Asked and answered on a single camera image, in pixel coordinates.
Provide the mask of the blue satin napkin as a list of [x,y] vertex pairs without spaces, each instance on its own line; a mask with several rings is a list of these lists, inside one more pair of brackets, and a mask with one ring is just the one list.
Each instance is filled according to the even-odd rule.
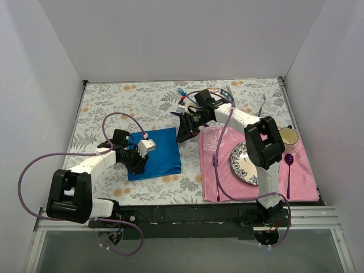
[[146,131],[156,148],[148,152],[149,159],[144,173],[134,175],[128,172],[128,180],[136,181],[181,173],[179,147],[176,143],[176,128]]

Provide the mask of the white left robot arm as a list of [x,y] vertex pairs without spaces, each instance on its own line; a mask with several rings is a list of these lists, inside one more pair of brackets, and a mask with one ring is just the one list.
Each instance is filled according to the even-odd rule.
[[147,134],[133,142],[125,130],[114,130],[113,137],[97,146],[95,155],[70,169],[53,174],[46,213],[51,218],[80,224],[101,218],[106,226],[116,227],[122,219],[118,201],[93,197],[92,184],[110,167],[123,164],[132,174],[143,174],[148,153],[156,144]]

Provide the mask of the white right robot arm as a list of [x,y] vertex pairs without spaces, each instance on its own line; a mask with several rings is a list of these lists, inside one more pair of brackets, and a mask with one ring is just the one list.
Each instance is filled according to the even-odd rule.
[[199,106],[194,113],[180,114],[177,143],[185,142],[198,136],[200,126],[210,121],[224,124],[243,134],[247,154],[255,165],[258,178],[257,212],[254,214],[264,226],[272,225],[283,209],[279,194],[279,162],[285,150],[278,127],[273,117],[258,118],[233,106],[224,96],[218,96],[209,89],[194,91]]

